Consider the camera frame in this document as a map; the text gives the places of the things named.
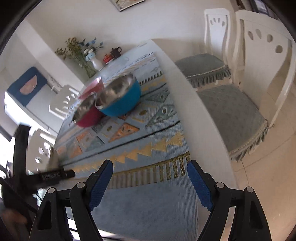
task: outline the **tiled floor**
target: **tiled floor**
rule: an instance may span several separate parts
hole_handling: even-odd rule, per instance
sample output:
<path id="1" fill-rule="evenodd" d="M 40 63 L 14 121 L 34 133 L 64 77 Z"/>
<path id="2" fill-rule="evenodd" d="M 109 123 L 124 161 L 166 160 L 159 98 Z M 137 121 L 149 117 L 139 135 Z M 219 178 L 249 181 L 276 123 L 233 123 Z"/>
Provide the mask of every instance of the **tiled floor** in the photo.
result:
<path id="1" fill-rule="evenodd" d="M 276 100 L 282 80 L 275 78 L 261 108 Z M 296 224 L 296 96 L 289 93 L 266 139 L 242 162 L 232 162 L 240 189 L 257 193 L 273 241 L 284 241 Z"/>

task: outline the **vase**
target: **vase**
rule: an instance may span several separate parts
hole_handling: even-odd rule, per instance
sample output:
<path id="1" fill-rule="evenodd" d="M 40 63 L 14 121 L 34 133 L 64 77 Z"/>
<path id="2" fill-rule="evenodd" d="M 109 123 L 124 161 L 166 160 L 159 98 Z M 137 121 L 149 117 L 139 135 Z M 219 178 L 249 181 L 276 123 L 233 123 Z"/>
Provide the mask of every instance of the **vase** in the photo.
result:
<path id="1" fill-rule="evenodd" d="M 87 76 L 88 76 L 89 78 L 93 77 L 93 76 L 97 73 L 97 71 L 91 66 L 91 64 L 89 64 L 89 63 L 84 59 L 84 57 L 83 57 L 82 54 L 81 54 L 81 55 L 77 55 L 77 56 L 75 56 L 74 61 L 75 61 L 76 63 L 78 63 L 78 65 L 86 71 Z"/>
<path id="2" fill-rule="evenodd" d="M 94 68 L 98 71 L 104 68 L 104 65 L 102 64 L 102 62 L 98 60 L 96 57 L 92 57 L 89 61 L 92 62 Z"/>

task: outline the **wall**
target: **wall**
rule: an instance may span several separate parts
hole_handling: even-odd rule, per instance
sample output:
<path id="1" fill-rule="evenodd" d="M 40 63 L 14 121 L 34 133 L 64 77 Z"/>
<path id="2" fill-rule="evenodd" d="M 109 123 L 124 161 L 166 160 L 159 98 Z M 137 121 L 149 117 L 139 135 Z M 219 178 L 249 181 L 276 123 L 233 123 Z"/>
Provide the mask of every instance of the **wall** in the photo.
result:
<path id="1" fill-rule="evenodd" d="M 15 33 L 36 61 L 62 86 L 70 84 L 77 90 L 84 87 L 80 78 L 52 51 L 27 20 L 20 24 Z"/>
<path id="2" fill-rule="evenodd" d="M 24 72 L 30 67 L 35 66 L 41 74 L 46 78 L 48 73 L 43 66 L 34 58 L 30 51 L 26 48 L 23 42 L 17 35 L 11 39 L 10 52 L 6 60 L 7 75 L 5 76 L 5 82 L 7 87 L 5 90 L 15 82 Z M 58 132 L 62 120 L 54 116 L 49 112 L 49 104 L 51 100 L 56 96 L 56 93 L 52 92 L 48 85 L 45 85 L 30 101 L 26 108 L 23 110 L 38 124 L 44 127 L 52 128 L 55 132 Z"/>
<path id="3" fill-rule="evenodd" d="M 227 8 L 230 0 L 146 0 L 119 12 L 109 0 L 43 0 L 28 16 L 28 22 L 50 48 L 65 46 L 65 40 L 104 41 L 102 59 L 112 47 L 127 51 L 147 39 L 176 61 L 204 51 L 206 8 Z"/>
<path id="4" fill-rule="evenodd" d="M 0 125 L 13 136 L 17 124 L 5 113 L 4 95 L 9 85 L 5 81 L 4 70 L 0 71 Z"/>
<path id="5" fill-rule="evenodd" d="M 0 72 L 5 68 L 6 66 L 6 62 L 7 62 L 7 58 L 10 54 L 10 50 L 11 50 L 11 45 L 12 42 L 14 42 L 14 38 L 15 38 L 15 34 L 13 34 L 11 36 L 11 38 L 9 39 L 8 43 L 6 44 L 3 52 L 0 55 Z"/>

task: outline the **screw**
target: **screw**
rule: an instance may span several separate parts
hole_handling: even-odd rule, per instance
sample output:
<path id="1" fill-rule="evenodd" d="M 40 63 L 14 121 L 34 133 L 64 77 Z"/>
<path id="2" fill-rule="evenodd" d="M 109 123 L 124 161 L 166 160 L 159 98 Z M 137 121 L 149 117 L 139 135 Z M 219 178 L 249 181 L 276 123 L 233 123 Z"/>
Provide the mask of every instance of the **screw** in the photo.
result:
<path id="1" fill-rule="evenodd" d="M 82 182 L 77 184 L 77 187 L 78 187 L 78 188 L 83 188 L 84 186 L 85 186 L 85 184 L 82 183 Z"/>
<path id="2" fill-rule="evenodd" d="M 54 193 L 54 188 L 48 189 L 48 193 Z"/>
<path id="3" fill-rule="evenodd" d="M 218 188 L 225 187 L 224 183 L 221 183 L 221 182 L 216 183 L 216 185 L 217 185 Z"/>
<path id="4" fill-rule="evenodd" d="M 253 192 L 254 189 L 253 189 L 252 187 L 247 187 L 247 191 L 248 191 L 248 192 Z"/>

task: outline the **blue gripper pad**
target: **blue gripper pad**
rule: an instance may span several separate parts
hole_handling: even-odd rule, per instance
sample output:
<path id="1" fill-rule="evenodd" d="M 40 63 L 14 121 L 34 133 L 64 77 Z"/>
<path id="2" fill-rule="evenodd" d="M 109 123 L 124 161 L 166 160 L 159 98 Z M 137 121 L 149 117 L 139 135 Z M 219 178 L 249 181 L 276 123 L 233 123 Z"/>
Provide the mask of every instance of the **blue gripper pad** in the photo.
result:
<path id="1" fill-rule="evenodd" d="M 187 172 L 198 195 L 198 198 L 200 199 L 200 202 L 204 207 L 211 211 L 214 206 L 212 203 L 211 192 L 196 168 L 194 167 L 192 161 L 190 161 L 187 165 Z"/>
<path id="2" fill-rule="evenodd" d="M 92 211 L 95 207 L 97 207 L 100 204 L 102 197 L 106 191 L 106 188 L 109 184 L 109 181 L 112 177 L 112 174 L 113 174 L 113 163 L 111 161 L 108 161 L 107 166 L 105 167 L 104 171 L 101 173 L 96 184 L 91 190 L 91 197 L 89 201 L 90 211 Z"/>

